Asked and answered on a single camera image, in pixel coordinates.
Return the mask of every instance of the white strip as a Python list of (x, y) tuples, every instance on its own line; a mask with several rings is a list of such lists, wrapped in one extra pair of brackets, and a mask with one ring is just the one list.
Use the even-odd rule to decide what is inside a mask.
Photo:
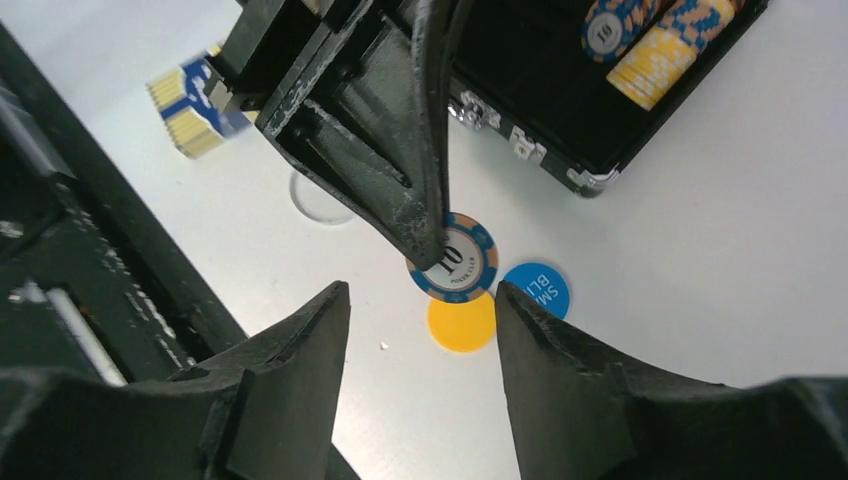
[(71, 297), (61, 288), (54, 288), (47, 292), (47, 299), (56, 309), (56, 312), (65, 321), (65, 325), (71, 331), (71, 335), (77, 340), (83, 352), (94, 365), (97, 373), (108, 384), (122, 387), (127, 384), (126, 379), (118, 370), (118, 366), (103, 348), (103, 344), (97, 339), (94, 331), (88, 326)]

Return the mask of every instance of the blue circular sticker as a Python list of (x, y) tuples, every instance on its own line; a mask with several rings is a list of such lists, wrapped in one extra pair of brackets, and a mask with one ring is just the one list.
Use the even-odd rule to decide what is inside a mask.
[(568, 285), (559, 272), (543, 263), (524, 263), (506, 274), (509, 283), (516, 285), (536, 303), (562, 320), (571, 305)]

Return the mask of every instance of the black case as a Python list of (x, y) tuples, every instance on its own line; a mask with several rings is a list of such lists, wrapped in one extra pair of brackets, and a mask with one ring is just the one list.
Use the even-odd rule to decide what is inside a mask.
[(583, 50), (581, 30), (593, 3), (476, 2), (451, 80), (452, 115), (475, 128), (496, 129), (519, 158), (541, 165), (583, 197), (599, 195), (618, 177), (768, 6), (768, 0), (749, 0), (668, 94), (645, 111), (607, 82), (616, 62), (595, 63)]

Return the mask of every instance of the bolt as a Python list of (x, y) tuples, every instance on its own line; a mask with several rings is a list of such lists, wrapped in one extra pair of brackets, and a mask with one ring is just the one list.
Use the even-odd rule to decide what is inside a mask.
[(6, 238), (21, 238), (24, 235), (24, 226), (18, 222), (0, 220), (0, 235)]

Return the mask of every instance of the white table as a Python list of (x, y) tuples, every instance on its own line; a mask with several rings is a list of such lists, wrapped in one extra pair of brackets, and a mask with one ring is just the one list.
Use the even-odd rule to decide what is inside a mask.
[[(558, 265), (570, 322), (681, 374), (748, 386), (848, 371), (848, 4), (772, 3), (598, 199), (451, 122), (453, 209), (495, 237), (500, 275)], [(334, 441), (365, 480), (518, 478), (494, 342), (437, 346), (400, 255), (359, 219), (301, 216), (291, 169), (257, 132), (200, 161), (172, 147), (144, 83), (224, 37), (238, 12), (232, 0), (0, 3), (249, 333), (351, 283)]]

